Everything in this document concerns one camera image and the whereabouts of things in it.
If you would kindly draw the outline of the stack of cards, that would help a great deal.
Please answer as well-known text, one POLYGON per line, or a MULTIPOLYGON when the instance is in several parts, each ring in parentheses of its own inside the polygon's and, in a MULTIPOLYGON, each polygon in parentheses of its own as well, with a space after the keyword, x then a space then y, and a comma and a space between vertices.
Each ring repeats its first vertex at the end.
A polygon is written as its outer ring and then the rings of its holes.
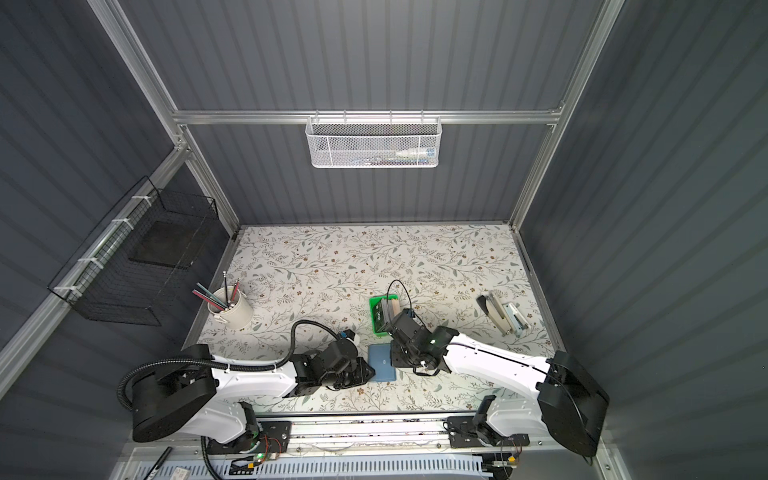
POLYGON ((376 305, 376 318, 381 324, 389 323, 400 312, 399 299, 382 298, 376 305))

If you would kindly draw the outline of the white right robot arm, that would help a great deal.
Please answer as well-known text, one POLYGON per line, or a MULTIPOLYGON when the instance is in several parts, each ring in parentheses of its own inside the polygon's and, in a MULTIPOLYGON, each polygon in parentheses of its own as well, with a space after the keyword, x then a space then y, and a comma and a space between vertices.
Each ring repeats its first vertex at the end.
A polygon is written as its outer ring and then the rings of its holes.
POLYGON ((516 435, 547 434, 579 456, 596 455, 610 397, 570 354, 558 350, 551 358, 523 355, 453 328, 430 330, 409 308, 396 316, 383 315, 382 327, 415 374, 471 376, 521 398, 483 398, 469 428, 482 444, 498 446, 516 435))

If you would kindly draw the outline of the blue leather card holder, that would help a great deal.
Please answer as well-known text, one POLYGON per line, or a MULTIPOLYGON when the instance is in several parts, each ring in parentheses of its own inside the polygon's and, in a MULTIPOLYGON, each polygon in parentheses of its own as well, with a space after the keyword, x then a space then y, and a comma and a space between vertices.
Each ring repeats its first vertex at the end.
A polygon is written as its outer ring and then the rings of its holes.
POLYGON ((392 365, 391 344, 372 344, 368 347, 368 364, 375 373, 371 382, 393 382, 397 378, 396 369, 392 365))

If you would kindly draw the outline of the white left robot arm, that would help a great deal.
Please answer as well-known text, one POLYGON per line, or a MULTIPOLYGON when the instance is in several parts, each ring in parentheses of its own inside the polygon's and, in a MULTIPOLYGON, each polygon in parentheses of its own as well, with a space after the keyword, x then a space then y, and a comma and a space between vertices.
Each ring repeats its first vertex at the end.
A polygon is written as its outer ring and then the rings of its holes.
POLYGON ((246 397, 286 399, 310 396, 324 387, 354 389, 374 376, 375 369, 347 336, 319 352, 292 353, 266 363, 227 359, 198 344, 126 374, 118 398, 131 412, 136 442, 181 432, 229 444, 255 430, 246 397))

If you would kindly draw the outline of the green plastic card tray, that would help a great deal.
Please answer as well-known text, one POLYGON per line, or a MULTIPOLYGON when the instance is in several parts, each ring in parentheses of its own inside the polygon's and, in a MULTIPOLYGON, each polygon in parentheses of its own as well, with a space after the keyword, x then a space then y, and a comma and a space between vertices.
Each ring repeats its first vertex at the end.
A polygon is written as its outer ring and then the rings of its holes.
POLYGON ((400 302, 395 294, 381 295, 369 299, 372 330, 376 336, 389 334, 395 317, 400 313, 400 302))

